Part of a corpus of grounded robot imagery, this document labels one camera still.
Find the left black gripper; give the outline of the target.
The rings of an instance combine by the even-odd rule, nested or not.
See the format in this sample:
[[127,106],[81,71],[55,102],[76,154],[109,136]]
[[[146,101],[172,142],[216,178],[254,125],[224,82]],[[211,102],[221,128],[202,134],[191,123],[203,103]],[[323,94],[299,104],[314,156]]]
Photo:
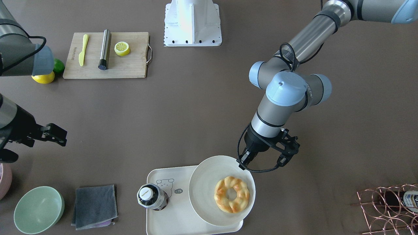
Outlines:
[[273,140],[273,138],[259,135],[256,131],[254,131],[251,125],[248,126],[244,135],[244,141],[246,144],[245,149],[237,158],[239,168],[242,170],[253,171],[248,168],[248,165],[254,160],[258,153],[265,152],[270,148],[264,140],[270,141]]

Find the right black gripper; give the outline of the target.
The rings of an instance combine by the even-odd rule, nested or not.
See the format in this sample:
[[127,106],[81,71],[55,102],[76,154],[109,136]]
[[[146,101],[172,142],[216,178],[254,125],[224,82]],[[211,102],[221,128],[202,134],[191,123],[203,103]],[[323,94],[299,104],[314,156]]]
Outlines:
[[12,128],[9,137],[11,143],[22,143],[28,147],[33,147],[35,140],[50,141],[60,146],[67,144],[66,130],[53,123],[44,127],[38,125],[33,115],[22,108],[13,109],[13,119],[9,124]]

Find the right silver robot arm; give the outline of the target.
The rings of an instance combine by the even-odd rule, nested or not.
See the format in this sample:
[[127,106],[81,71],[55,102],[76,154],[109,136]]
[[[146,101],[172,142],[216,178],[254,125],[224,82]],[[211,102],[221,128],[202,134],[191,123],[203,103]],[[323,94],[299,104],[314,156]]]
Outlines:
[[[23,78],[24,76],[54,73],[54,55],[42,35],[31,35],[16,20],[4,1],[0,2],[1,24],[1,78]],[[13,99],[0,96],[1,163],[13,163],[19,155],[8,149],[16,143],[33,147],[35,142],[52,142],[67,145],[68,132],[54,124],[38,124],[35,117]]]

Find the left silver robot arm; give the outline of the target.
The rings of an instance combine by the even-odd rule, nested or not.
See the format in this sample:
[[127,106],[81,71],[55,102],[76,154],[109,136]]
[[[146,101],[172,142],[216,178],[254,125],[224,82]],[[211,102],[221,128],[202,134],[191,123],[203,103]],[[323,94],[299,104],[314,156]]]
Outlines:
[[297,137],[284,128],[292,113],[327,100],[332,92],[329,78],[322,74],[302,75],[297,68],[314,58],[325,40],[351,21],[410,24],[417,20],[416,0],[329,0],[312,21],[290,42],[281,44],[269,61],[259,61],[249,71],[250,82],[265,90],[252,121],[240,139],[245,148],[237,152],[236,161],[242,170],[258,153],[269,149],[280,152],[270,172],[285,166],[299,151]]

